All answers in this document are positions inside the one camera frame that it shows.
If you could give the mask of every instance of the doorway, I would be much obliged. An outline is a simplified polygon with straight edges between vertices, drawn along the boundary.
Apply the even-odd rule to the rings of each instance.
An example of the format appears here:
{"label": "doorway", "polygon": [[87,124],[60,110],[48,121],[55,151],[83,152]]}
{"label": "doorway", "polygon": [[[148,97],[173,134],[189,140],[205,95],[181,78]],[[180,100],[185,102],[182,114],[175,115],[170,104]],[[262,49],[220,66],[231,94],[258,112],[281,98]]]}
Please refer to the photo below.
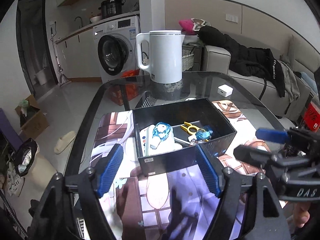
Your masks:
{"label": "doorway", "polygon": [[58,84],[45,24],[45,0],[18,0],[17,46],[30,93],[38,100]]}

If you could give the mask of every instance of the label sticker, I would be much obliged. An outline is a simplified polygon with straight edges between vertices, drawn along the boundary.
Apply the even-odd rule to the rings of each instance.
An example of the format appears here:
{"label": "label sticker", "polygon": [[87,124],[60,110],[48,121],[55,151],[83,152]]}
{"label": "label sticker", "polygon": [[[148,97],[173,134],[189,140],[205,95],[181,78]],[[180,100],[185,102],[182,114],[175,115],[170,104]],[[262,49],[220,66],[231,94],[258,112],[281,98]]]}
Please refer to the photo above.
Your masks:
{"label": "label sticker", "polygon": [[130,40],[135,40],[136,36],[137,36],[136,30],[135,29],[134,30],[129,30],[129,32],[130,32]]}
{"label": "label sticker", "polygon": [[145,163],[151,163],[151,162],[153,162],[153,158],[144,159],[144,162]]}

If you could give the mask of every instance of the kitchen faucet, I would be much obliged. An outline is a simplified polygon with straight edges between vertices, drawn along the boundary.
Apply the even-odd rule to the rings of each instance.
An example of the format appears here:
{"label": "kitchen faucet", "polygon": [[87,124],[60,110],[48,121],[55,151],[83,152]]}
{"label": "kitchen faucet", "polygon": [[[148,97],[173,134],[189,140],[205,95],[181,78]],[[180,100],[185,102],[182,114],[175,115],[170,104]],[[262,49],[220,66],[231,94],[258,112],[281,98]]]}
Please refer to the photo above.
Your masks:
{"label": "kitchen faucet", "polygon": [[80,20],[81,20],[81,28],[83,28],[83,21],[82,21],[82,18],[80,17],[80,16],[77,16],[76,18],[75,18],[75,21],[76,21],[76,19],[77,18],[80,18]]}

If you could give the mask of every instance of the red packaging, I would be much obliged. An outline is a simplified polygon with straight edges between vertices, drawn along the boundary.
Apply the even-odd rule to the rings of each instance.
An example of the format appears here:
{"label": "red packaging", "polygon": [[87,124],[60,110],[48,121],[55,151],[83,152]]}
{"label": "red packaging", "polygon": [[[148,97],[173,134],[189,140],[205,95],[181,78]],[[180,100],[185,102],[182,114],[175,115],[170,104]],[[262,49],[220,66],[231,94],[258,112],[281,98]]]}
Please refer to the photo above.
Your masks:
{"label": "red packaging", "polygon": [[[130,70],[126,71],[123,73],[121,77],[131,77],[131,76],[137,76],[139,75],[139,69],[137,70]],[[135,84],[128,84],[125,85],[125,90],[127,92],[127,98],[128,101],[134,99],[139,95],[138,93],[138,88]],[[122,106],[123,105],[123,100],[122,100],[122,95],[120,91],[119,86],[112,86],[107,90],[108,97],[115,102],[117,105]]]}
{"label": "red packaging", "polygon": [[320,126],[320,109],[316,106],[315,103],[311,102],[303,116],[303,120],[305,121],[308,128],[316,132],[319,130]]}

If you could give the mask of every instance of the wall outlet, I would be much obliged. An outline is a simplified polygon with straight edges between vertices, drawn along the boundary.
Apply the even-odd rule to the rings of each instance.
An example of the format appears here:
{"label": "wall outlet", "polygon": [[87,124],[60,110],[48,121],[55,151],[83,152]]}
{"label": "wall outlet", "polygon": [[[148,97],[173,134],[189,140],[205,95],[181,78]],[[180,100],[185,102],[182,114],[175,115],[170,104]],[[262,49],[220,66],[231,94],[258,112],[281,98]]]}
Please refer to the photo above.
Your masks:
{"label": "wall outlet", "polygon": [[239,17],[231,14],[226,14],[226,21],[238,23],[239,22]]}

